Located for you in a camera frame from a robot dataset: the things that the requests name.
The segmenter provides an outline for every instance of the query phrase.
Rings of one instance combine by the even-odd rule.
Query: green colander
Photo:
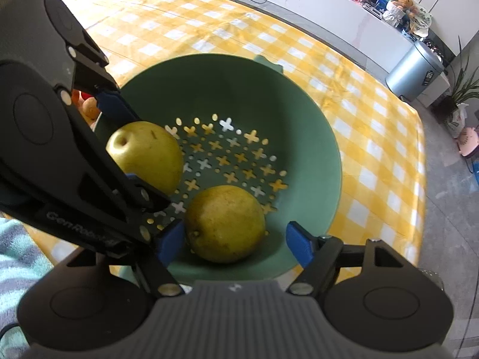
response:
[[[255,195],[266,214],[268,236],[238,263],[210,263],[185,246],[168,267],[179,282],[275,278],[297,264],[284,239],[288,222],[316,236],[327,232],[341,192],[338,146],[323,113],[281,66],[263,57],[182,56],[143,71],[122,95],[184,152],[172,204],[149,225],[183,218],[197,193],[227,183]],[[104,144],[114,130],[100,117],[95,132]]]

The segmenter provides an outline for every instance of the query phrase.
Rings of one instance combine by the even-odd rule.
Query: stuffed toy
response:
[[[406,12],[409,18],[414,16],[413,13],[409,12],[409,8],[413,5],[413,0],[390,0],[386,5],[386,12],[383,13],[384,21],[393,27],[397,27]]]

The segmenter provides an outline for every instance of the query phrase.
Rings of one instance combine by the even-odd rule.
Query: tablecloth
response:
[[[63,1],[110,59],[107,70],[119,85],[153,64],[198,52],[261,54],[281,64],[321,108],[341,151],[342,195],[329,233],[348,244],[381,238],[417,262],[425,214],[422,123],[372,76],[302,31],[229,0]],[[42,246],[42,236],[33,236]],[[50,238],[43,248],[51,256],[55,246]]]

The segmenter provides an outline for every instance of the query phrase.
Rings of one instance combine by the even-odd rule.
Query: trash can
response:
[[[437,56],[418,40],[386,77],[386,84],[401,100],[412,101],[443,70]]]

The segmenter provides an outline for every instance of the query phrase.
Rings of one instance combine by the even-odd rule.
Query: floor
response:
[[[235,0],[286,21],[326,43],[384,83],[387,72],[324,28],[270,2]],[[479,358],[479,187],[455,142],[421,103],[427,151],[427,211],[419,267],[439,273],[454,304],[445,347],[456,358]]]

